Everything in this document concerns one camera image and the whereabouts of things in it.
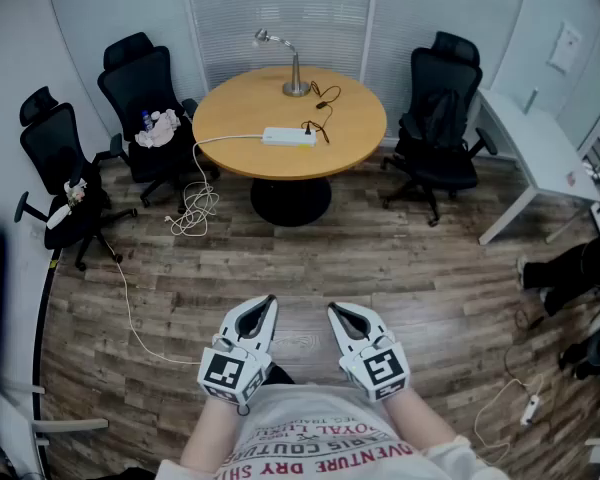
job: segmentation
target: black office chair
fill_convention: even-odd
[[[70,186],[75,186],[80,178],[87,182],[84,199],[72,208],[71,214],[53,229],[45,227],[44,246],[54,250],[82,240],[75,264],[79,270],[84,271],[87,267],[82,262],[82,257],[95,236],[106,248],[107,253],[120,263],[122,256],[111,253],[101,229],[125,215],[136,217],[138,212],[133,208],[101,216],[103,208],[111,208],[111,202],[102,189],[97,163],[101,159],[109,158],[109,153],[96,155],[93,164],[86,160],[78,140],[73,107],[69,103],[58,105],[48,87],[38,89],[22,104],[20,123],[27,127],[20,136],[20,144],[36,166],[47,192],[55,196],[49,208],[49,216],[67,204],[64,191],[67,181]],[[47,222],[49,216],[27,204],[28,195],[29,192],[25,192],[20,198],[15,222],[20,222],[23,212]]]
[[[458,190],[478,184],[471,159],[485,146],[490,154],[498,153],[487,132],[480,128],[476,129],[480,140],[470,150],[462,139],[467,109],[482,79],[479,64],[480,55],[473,43],[446,32],[438,32],[432,48],[413,51],[411,106],[400,119],[400,141],[393,157],[384,158],[381,164],[382,169],[394,165],[410,180],[384,199],[384,208],[389,208],[391,201],[407,199],[408,191],[420,185],[433,210],[429,220],[433,227],[440,221],[433,189],[446,190],[455,199]],[[424,112],[430,109],[431,98],[445,91],[455,95],[455,122],[461,125],[449,126],[432,137],[427,133]]]
[[[190,119],[197,103],[186,99],[178,103],[171,85],[171,61],[169,49],[153,46],[144,32],[126,37],[109,46],[104,52],[104,73],[98,77],[98,87],[111,103],[122,124],[124,140],[129,143],[129,154],[122,149],[120,134],[111,139],[111,154],[120,156],[131,168],[136,183],[153,182],[142,192],[140,198],[149,206],[149,194],[156,188],[172,181],[179,192],[178,211],[185,212],[180,174],[191,167],[193,159],[193,131],[185,119],[186,110]],[[157,148],[145,148],[135,141],[135,135],[143,129],[142,112],[173,109],[181,120],[173,138]],[[211,179],[220,172],[209,166]]]

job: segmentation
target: desk lamp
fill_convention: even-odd
[[[298,52],[293,47],[293,45],[280,37],[270,36],[267,34],[267,31],[263,28],[259,29],[256,32],[256,40],[254,41],[255,45],[258,43],[266,43],[267,41],[277,41],[278,43],[282,43],[285,46],[291,48],[293,52],[293,67],[291,70],[291,82],[285,82],[282,85],[282,92],[287,96],[304,96],[309,92],[309,84],[307,82],[300,81],[300,62],[298,60]]]

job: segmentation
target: water bottle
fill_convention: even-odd
[[[142,124],[144,125],[144,131],[149,133],[153,130],[153,122],[151,121],[151,117],[149,117],[149,112],[146,110],[142,111]]]

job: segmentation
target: white desk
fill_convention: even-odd
[[[600,201],[600,193],[587,175],[569,139],[547,112],[531,108],[528,114],[510,98],[480,89],[474,116],[484,109],[511,145],[529,187],[480,237],[488,244],[539,194],[566,195]]]

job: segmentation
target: white t-shirt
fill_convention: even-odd
[[[262,386],[249,406],[234,451],[215,475],[165,460],[156,480],[507,480],[464,437],[418,452],[400,440],[382,404],[355,388]]]

